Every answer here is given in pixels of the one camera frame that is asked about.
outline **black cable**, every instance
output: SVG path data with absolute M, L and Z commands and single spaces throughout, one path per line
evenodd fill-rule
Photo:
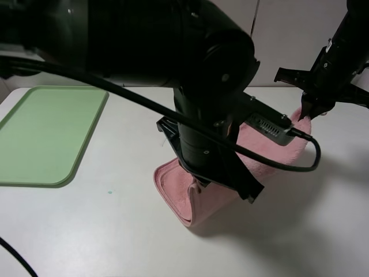
M 9 243 L 7 243 L 6 241 L 4 241 L 1 237 L 0 237 L 0 245 L 2 247 L 4 247 L 10 254 L 13 255 L 14 258 L 16 258 L 21 265 L 23 265 L 23 267 L 25 268 L 25 270 L 27 270 L 27 272 L 30 274 L 30 276 L 32 277 L 38 277 L 38 275 L 36 274 L 36 272 L 32 269 L 32 267 L 24 260 L 24 258 L 19 255 L 19 253 L 12 248 Z
M 24 59 L 24 58 L 8 57 L 8 56 L 3 56 L 3 55 L 0 55 L 0 65 L 4 66 L 5 69 L 8 68 L 8 69 L 13 70 L 14 72 L 17 72 L 19 70 L 34 70 L 36 72 L 42 71 L 42 72 L 47 72 L 51 74 L 56 74 L 56 75 L 67 77 L 73 80 L 80 81 L 82 83 L 92 85 L 94 87 L 103 89 L 105 91 L 112 92 L 136 104 L 140 104 L 150 110 L 153 110 L 171 120 L 184 124 L 187 127 L 190 127 L 191 129 L 202 134 L 207 139 L 217 143 L 218 145 L 222 147 L 230 148 L 234 150 L 235 152 L 240 153 L 250 159 L 256 160 L 260 163 L 263 163 L 267 166 L 274 167 L 276 169 L 285 170 L 285 171 L 295 171 L 295 172 L 311 172 L 317 169 L 319 165 L 319 161 L 321 158 L 321 151 L 320 151 L 319 144 L 316 140 L 311 140 L 311 142 L 315 146 L 315 149 L 317 150 L 317 155 L 315 157 L 314 164 L 311 167 L 289 166 L 286 164 L 278 163 L 273 160 L 267 159 L 266 157 L 263 157 L 250 150 L 247 150 L 229 140 L 222 138 L 215 132 L 209 130 L 207 127 L 196 123 L 195 121 L 183 116 L 182 114 L 176 113 L 175 111 L 172 111 L 141 95 L 138 95 L 132 91 L 129 91 L 125 88 L 122 88 L 118 85 L 115 85 L 101 78 L 92 76 L 85 72 L 79 72 L 74 69 L 66 68 L 64 66 L 54 65 L 51 63 L 34 61 L 31 59 Z

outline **light green tray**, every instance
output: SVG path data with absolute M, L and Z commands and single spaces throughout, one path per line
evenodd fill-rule
M 0 186 L 67 185 L 108 96 L 92 87 L 30 89 L 0 122 Z

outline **table surface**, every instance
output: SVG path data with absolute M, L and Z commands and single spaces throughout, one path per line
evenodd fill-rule
M 28 89 L 0 105 L 3 118 Z M 133 88 L 173 108 L 172 91 Z M 248 88 L 280 112 L 296 88 Z M 0 188 L 0 236 L 42 276 L 369 276 L 369 113 L 337 104 L 313 122 L 323 158 L 312 173 L 264 182 L 194 229 L 158 194 L 154 169 L 174 158 L 160 115 L 110 95 L 75 179 L 60 189 Z M 308 147 L 299 164 L 310 164 Z M 28 276 L 0 248 L 1 276 Z

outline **cable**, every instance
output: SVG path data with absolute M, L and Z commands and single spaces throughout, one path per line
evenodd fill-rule
M 36 274 L 36 272 L 24 260 L 24 258 L 21 255 L 19 255 L 19 253 L 14 248 L 12 248 L 9 243 L 7 243 L 6 241 L 4 241 L 1 237 L 0 237 L 0 245 L 2 247 L 4 247 L 10 254 L 12 254 L 13 257 L 16 258 L 21 263 L 21 265 L 23 265 L 23 267 L 25 268 L 25 270 L 27 270 L 27 272 L 30 274 L 30 276 L 32 276 L 32 277 L 38 277 L 38 275 Z
M 12 69 L 14 72 L 17 72 L 19 70 L 34 70 L 36 72 L 42 71 L 42 72 L 47 72 L 51 74 L 56 74 L 56 75 L 60 75 L 63 77 L 67 77 L 73 80 L 77 80 L 77 81 L 92 85 L 94 87 L 103 89 L 105 91 L 112 92 L 136 104 L 142 105 L 150 110 L 153 110 L 171 120 L 184 124 L 187 127 L 190 127 L 191 129 L 195 130 L 199 134 L 203 135 L 207 139 L 213 141 L 214 143 L 222 147 L 230 148 L 234 150 L 235 152 L 240 153 L 250 159 L 256 160 L 260 163 L 263 163 L 267 166 L 274 167 L 276 169 L 285 170 L 285 171 L 294 171 L 294 172 L 311 172 L 317 169 L 319 165 L 319 161 L 321 158 L 321 151 L 320 151 L 319 144 L 316 140 L 311 140 L 311 142 L 314 144 L 315 149 L 317 151 L 314 164 L 311 167 L 289 166 L 286 164 L 278 163 L 273 160 L 267 159 L 266 157 L 263 157 L 250 150 L 247 150 L 229 140 L 225 140 L 224 138 L 222 138 L 215 132 L 209 130 L 207 127 L 196 123 L 195 121 L 183 116 L 182 114 L 176 113 L 175 111 L 172 111 L 141 95 L 138 95 L 132 91 L 129 91 L 125 88 L 122 88 L 118 85 L 115 85 L 101 78 L 92 76 L 90 74 L 79 72 L 74 69 L 66 68 L 63 66 L 54 65 L 51 63 L 34 61 L 31 59 L 24 59 L 24 58 L 7 57 L 3 55 L 0 55 L 0 65 L 5 66 L 5 69 Z

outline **towel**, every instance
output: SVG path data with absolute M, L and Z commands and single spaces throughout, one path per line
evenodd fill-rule
M 294 112 L 291 116 L 292 123 L 295 124 L 295 128 L 311 134 L 310 119 L 305 117 L 298 121 L 300 114 L 301 109 Z M 303 153 L 307 143 L 301 138 L 294 138 L 290 144 L 283 147 L 246 124 L 240 126 L 237 141 L 240 146 L 283 164 L 293 163 Z M 259 182 L 277 171 L 245 156 L 239 157 Z M 239 197 L 236 191 L 217 184 L 211 183 L 206 188 L 199 185 L 190 173 L 181 168 L 178 159 L 157 168 L 154 172 L 154 182 L 165 202 L 186 227 L 202 223 Z

